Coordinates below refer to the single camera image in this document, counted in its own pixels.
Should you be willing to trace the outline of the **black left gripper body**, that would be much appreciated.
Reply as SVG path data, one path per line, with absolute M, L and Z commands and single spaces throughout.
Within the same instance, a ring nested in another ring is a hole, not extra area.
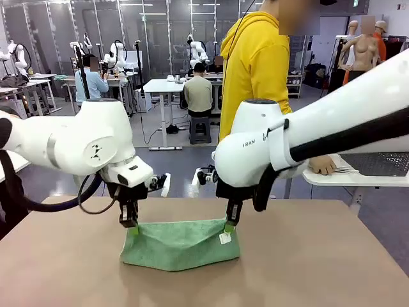
M 115 183 L 106 183 L 106 185 L 109 196 L 112 199 L 109 207 L 113 206 L 115 201 L 127 204 L 146 199 L 148 195 L 148 188 L 144 184 L 139 184 L 135 187 L 127 187 Z

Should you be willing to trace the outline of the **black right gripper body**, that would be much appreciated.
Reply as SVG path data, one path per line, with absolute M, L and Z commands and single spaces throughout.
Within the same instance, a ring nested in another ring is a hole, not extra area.
M 252 200 L 252 202 L 254 202 L 255 192 L 255 185 L 248 187 L 233 187 L 223 182 L 221 179 L 218 179 L 215 195 L 218 198 L 224 198 L 227 200 Z

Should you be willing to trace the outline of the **green towel with white tag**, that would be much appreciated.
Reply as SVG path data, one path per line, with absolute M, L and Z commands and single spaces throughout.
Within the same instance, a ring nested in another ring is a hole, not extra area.
M 224 219 L 141 223 L 127 231 L 120 260 L 161 271 L 184 271 L 240 257 L 235 231 Z

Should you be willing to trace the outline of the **grey mesh basket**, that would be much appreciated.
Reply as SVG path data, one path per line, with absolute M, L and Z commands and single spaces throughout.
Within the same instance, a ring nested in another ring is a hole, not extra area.
M 409 153 L 348 153 L 340 157 L 361 175 L 374 177 L 406 177 Z

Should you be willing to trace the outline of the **grey plastic step stool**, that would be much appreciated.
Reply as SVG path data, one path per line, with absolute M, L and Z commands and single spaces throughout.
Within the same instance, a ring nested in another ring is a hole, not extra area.
M 209 117 L 192 117 L 190 119 L 189 142 L 191 145 L 212 142 Z

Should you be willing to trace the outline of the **seated man beige sweater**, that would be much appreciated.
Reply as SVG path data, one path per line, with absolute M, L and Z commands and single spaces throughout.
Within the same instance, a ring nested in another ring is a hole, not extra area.
M 209 117 L 212 112 L 212 84 L 204 77 L 206 68 L 201 62 L 195 64 L 193 77 L 184 86 L 188 114 L 191 117 Z

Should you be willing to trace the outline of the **white height-adjustable desk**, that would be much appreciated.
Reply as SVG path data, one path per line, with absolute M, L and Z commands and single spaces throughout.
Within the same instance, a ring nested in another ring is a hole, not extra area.
M 170 124 L 173 124 L 173 110 L 171 105 L 171 95 L 173 93 L 179 93 L 183 91 L 184 82 L 176 81 L 171 82 L 167 79 L 152 79 L 146 83 L 144 86 L 144 91 L 146 93 L 157 93 L 159 94 L 159 102 L 160 102 L 160 115 L 161 115 L 161 126 L 162 129 L 162 145 L 161 146 L 150 146 L 150 151 L 178 151 L 182 150 L 182 146 L 169 146 L 167 144 L 167 125 L 166 125 L 166 112 L 165 112 L 165 105 L 164 105 L 164 96 L 165 94 L 168 95 L 169 101 L 169 110 L 170 110 Z

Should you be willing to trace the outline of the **person in black trousers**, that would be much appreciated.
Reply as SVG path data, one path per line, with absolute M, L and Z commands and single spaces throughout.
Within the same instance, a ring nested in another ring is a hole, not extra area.
M 29 211 L 12 199 L 5 182 L 0 183 L 0 208 L 4 212 L 4 218 L 0 215 L 1 240 L 29 214 Z

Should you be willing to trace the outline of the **white rectangular table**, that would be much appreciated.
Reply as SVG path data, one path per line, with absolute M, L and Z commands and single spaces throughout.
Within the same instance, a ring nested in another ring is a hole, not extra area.
M 27 161 L 25 158 L 23 158 L 22 156 L 15 152 L 7 151 L 7 154 L 9 155 L 12 161 L 16 173 L 30 164 L 29 161 Z M 5 180 L 4 169 L 0 163 L 0 183 L 3 182 L 4 180 Z

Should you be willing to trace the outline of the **seated man light blue sweater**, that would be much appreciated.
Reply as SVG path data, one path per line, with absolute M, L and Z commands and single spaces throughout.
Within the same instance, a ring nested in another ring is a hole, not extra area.
M 107 93 L 109 91 L 109 85 L 107 82 L 108 74 L 105 71 L 103 71 L 102 75 L 98 73 L 98 58 L 93 54 L 85 54 L 82 57 L 82 64 L 86 74 L 89 97 L 90 99 L 99 99 L 102 93 Z M 74 76 L 76 88 L 75 99 L 78 107 L 81 108 L 82 103 L 86 100 L 81 70 L 78 69 Z

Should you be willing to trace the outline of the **person in yellow hoodie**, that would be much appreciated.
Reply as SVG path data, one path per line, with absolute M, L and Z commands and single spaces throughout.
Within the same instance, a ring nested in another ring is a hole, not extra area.
M 259 10 L 236 21 L 222 41 L 224 58 L 219 139 L 233 128 L 240 103 L 261 98 L 291 112 L 286 86 L 289 36 L 320 16 L 321 0 L 264 0 Z

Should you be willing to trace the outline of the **white side table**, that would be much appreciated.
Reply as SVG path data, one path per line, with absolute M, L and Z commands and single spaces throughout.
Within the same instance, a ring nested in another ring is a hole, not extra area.
M 331 175 L 319 175 L 307 169 L 303 172 L 303 178 L 311 185 L 352 187 L 353 194 L 349 207 L 354 213 L 359 213 L 364 195 L 370 188 L 381 187 L 409 187 L 409 172 L 406 177 L 374 177 L 361 175 L 346 163 L 340 155 L 333 155 L 332 160 L 338 167 Z

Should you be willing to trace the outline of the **white shoe rack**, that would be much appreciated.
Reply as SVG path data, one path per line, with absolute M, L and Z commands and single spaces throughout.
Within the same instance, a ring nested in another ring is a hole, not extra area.
M 299 98 L 302 89 L 302 74 L 290 74 L 287 76 L 287 89 L 289 98 Z

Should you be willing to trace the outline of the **black pole stand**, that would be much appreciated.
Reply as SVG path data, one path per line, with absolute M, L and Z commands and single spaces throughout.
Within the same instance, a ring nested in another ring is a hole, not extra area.
M 139 82 L 140 82 L 140 87 L 141 87 L 141 97 L 145 98 L 145 92 L 144 92 L 144 83 L 143 83 L 143 75 L 142 75 L 142 65 L 141 65 L 141 57 L 139 54 L 139 45 L 140 45 L 141 41 L 140 40 L 136 40 L 134 42 L 134 47 L 135 47 L 135 51 L 137 54 L 137 66 L 138 66 L 138 76 L 139 76 Z

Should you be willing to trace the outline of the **black tripod stand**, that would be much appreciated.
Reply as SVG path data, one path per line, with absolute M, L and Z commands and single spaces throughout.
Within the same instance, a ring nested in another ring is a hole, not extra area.
M 81 53 L 81 49 L 80 49 L 80 43 L 76 43 L 73 46 L 73 49 L 75 51 L 75 55 L 77 58 L 77 68 L 80 71 L 80 77 L 81 77 L 81 84 L 82 84 L 82 88 L 84 90 L 84 101 L 87 99 L 90 99 L 90 94 L 89 94 L 89 88 L 88 88 L 88 82 L 86 79 L 86 73 L 84 70 L 84 63 L 82 60 L 82 53 Z

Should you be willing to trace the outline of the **black bag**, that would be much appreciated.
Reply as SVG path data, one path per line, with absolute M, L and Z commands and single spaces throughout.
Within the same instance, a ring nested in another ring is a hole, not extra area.
M 326 78 L 327 67 L 321 63 L 308 64 L 305 67 L 303 83 L 317 89 L 322 89 Z

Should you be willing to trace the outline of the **dark clothes heap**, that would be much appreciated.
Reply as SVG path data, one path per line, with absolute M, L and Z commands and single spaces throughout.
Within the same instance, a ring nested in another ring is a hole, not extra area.
M 0 88 L 21 88 L 28 82 L 29 79 L 24 75 L 8 75 L 0 80 Z

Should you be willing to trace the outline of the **beige mannequin torso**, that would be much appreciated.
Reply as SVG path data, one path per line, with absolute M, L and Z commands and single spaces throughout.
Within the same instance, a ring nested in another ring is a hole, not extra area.
M 378 41 L 373 37 L 375 32 L 375 16 L 363 16 L 361 18 L 361 35 L 347 41 L 341 49 L 338 67 L 345 71 L 368 72 L 377 64 Z M 344 55 L 353 47 L 354 62 L 352 65 L 343 63 Z

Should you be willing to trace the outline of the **white mannequin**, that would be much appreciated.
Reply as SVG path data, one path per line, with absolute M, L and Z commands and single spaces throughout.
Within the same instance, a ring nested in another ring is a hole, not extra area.
M 357 20 L 352 20 L 348 24 L 348 34 L 346 40 L 349 41 L 356 37 L 356 32 L 358 28 L 359 22 Z

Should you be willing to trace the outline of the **mannequin with orange clothing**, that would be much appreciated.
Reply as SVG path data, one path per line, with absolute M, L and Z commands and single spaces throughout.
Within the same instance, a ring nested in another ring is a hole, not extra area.
M 378 42 L 378 53 L 379 53 L 379 63 L 382 63 L 386 60 L 387 57 L 387 48 L 386 44 L 383 41 L 382 35 L 387 32 L 387 23 L 384 20 L 376 21 L 375 30 L 373 37 Z

